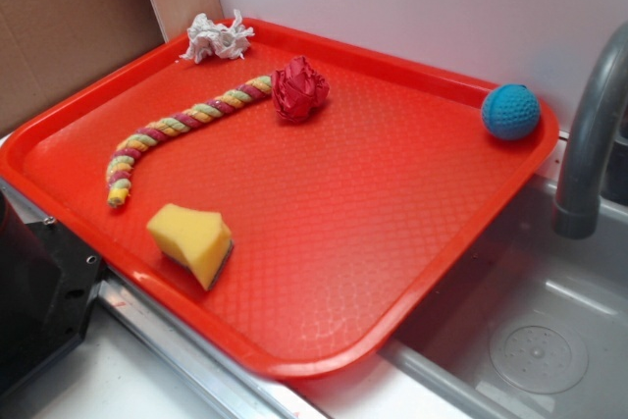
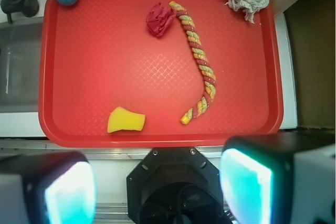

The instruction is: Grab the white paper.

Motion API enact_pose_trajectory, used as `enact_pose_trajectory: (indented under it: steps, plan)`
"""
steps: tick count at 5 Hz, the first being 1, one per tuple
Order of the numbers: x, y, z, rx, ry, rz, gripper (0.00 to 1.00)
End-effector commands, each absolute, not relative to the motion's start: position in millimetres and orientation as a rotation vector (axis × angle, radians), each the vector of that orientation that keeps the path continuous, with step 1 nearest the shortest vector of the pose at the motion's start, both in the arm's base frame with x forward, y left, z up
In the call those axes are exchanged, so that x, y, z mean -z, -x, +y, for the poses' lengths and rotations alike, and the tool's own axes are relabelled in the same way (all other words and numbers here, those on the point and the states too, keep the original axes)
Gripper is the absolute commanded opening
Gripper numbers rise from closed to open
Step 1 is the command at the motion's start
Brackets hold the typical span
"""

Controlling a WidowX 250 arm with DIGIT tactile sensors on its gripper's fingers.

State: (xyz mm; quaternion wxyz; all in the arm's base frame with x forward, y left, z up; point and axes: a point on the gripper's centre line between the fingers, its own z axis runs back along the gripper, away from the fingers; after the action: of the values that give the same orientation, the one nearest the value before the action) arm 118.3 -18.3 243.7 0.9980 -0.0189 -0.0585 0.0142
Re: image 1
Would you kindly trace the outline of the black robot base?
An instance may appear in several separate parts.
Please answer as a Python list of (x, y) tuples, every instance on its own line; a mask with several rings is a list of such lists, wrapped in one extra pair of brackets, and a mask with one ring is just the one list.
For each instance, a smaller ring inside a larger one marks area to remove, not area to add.
[(85, 338), (102, 256), (60, 222), (24, 222), (1, 197), (1, 395)]

